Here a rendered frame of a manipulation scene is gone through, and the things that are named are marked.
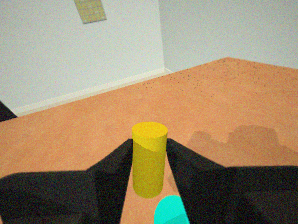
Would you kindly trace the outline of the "yellow cylinder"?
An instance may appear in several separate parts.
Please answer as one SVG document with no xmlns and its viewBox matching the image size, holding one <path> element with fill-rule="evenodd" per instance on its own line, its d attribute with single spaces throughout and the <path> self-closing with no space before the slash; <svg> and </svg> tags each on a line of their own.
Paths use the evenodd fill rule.
<svg viewBox="0 0 298 224">
<path fill-rule="evenodd" d="M 168 129 L 157 122 L 132 127 L 133 189 L 144 199 L 153 199 L 163 188 Z"/>
</svg>

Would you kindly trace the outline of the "cyan circle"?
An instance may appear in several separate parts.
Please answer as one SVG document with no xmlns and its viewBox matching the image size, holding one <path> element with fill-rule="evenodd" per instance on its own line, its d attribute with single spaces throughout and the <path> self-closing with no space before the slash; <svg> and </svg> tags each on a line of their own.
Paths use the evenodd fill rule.
<svg viewBox="0 0 298 224">
<path fill-rule="evenodd" d="M 181 198 L 168 195 L 158 204 L 154 224 L 189 224 Z"/>
</svg>

